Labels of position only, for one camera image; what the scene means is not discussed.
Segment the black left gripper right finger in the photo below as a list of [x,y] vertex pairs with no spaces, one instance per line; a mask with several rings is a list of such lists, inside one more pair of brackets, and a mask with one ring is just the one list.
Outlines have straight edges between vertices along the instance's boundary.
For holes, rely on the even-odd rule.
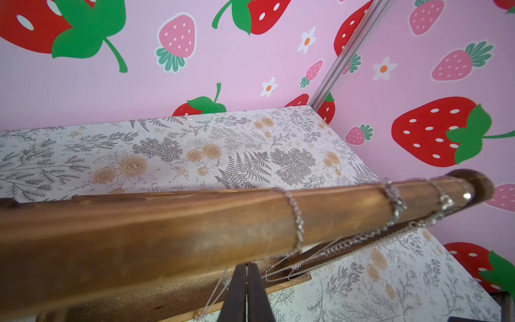
[[275,322],[274,314],[259,268],[247,263],[247,303],[249,322]]

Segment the wooden jewelry display stand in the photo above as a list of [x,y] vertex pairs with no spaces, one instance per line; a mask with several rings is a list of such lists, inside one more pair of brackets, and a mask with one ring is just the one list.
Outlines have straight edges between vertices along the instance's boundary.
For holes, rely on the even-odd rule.
[[[434,178],[460,205],[463,179],[473,207],[494,194],[474,170]],[[408,209],[402,223],[430,215],[428,180],[392,182]],[[386,183],[282,191],[244,189],[76,196],[68,201],[1,200],[1,319],[52,311],[309,249],[379,229],[394,209]]]

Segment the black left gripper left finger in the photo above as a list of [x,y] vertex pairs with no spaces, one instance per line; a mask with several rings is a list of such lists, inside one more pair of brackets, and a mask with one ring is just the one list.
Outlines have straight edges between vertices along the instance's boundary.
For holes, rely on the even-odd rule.
[[246,321],[247,264],[236,266],[217,322]]

